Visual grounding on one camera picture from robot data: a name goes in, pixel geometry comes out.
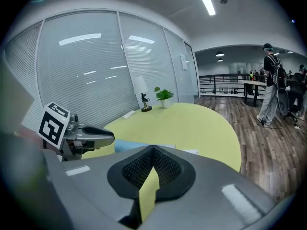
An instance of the cap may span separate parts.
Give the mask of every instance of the cap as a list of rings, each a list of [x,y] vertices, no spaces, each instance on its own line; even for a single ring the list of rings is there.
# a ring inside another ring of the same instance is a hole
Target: cap
[[[273,46],[270,45],[270,44],[265,44],[262,48],[262,50],[264,50],[265,48],[272,48],[273,49]]]

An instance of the light switch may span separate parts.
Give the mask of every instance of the light switch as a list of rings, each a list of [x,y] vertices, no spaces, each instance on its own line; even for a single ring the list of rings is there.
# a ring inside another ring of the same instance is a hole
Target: light switch
[[[186,57],[182,54],[180,54],[180,59],[181,59],[181,65],[182,65],[182,69],[184,71],[188,70],[188,66],[187,66],[187,62],[186,62]]]

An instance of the jeans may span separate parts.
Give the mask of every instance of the jeans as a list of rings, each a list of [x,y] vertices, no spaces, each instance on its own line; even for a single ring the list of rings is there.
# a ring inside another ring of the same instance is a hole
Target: jeans
[[[265,88],[265,95],[262,107],[259,113],[259,119],[265,121],[266,125],[270,125],[277,108],[277,87],[267,86]]]

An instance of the desk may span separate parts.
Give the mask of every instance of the desk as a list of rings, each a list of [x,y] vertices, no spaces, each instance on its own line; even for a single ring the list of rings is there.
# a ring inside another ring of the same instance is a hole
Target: desk
[[[157,105],[149,112],[137,110],[128,119],[120,117],[104,128],[116,139],[197,149],[201,156],[240,170],[241,151],[235,131],[217,112],[200,105],[175,103],[168,109]],[[114,144],[88,151],[82,159],[114,153]]]
[[[245,95],[244,103],[245,103],[246,105],[249,105],[249,104],[247,103],[247,100],[248,100],[247,84],[249,84],[249,85],[255,85],[255,95],[254,95],[253,106],[254,106],[254,107],[257,107],[258,86],[267,86],[267,84],[264,83],[264,82],[250,81],[250,80],[240,80],[240,82],[244,83],[244,95]]]

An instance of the window blinds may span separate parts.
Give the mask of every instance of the window blinds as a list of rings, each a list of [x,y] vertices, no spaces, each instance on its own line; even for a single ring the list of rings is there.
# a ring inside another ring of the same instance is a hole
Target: window blinds
[[[171,52],[175,76],[177,80],[177,88],[179,101],[185,103],[194,103],[192,79],[189,72],[189,65],[187,70],[183,70],[180,55],[184,55],[188,61],[187,50],[181,38],[165,29],[166,38]]]
[[[124,13],[119,16],[131,78],[144,77],[150,99],[148,105],[157,104],[155,87],[172,91],[171,101],[178,102],[174,69],[163,28]]]
[[[50,18],[37,58],[43,105],[54,101],[81,123],[103,127],[138,109],[114,12],[79,12]]]
[[[38,23],[23,31],[4,49],[5,58],[12,73],[34,98],[22,125],[35,131],[38,128],[42,112],[35,83],[35,49],[40,26],[41,23]]]

